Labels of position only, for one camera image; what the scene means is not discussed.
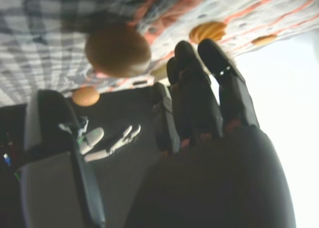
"egg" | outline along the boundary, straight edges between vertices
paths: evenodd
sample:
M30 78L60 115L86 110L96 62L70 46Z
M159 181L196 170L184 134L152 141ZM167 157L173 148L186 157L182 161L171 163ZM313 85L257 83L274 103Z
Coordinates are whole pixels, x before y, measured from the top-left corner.
M117 78L141 75L151 62L151 49L145 38L125 24L108 25L92 33L85 54L95 71Z
M73 92L72 100L79 106L91 106L100 98L100 93L94 87L84 87Z

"robotic hand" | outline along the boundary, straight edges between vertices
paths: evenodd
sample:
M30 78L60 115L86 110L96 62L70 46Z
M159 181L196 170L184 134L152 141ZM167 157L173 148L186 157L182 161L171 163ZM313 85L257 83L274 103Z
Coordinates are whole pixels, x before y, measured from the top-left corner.
M192 46L180 42L167 75L182 149L149 171L125 227L296 227L285 174L243 76L213 41L198 53L219 83L220 106Z

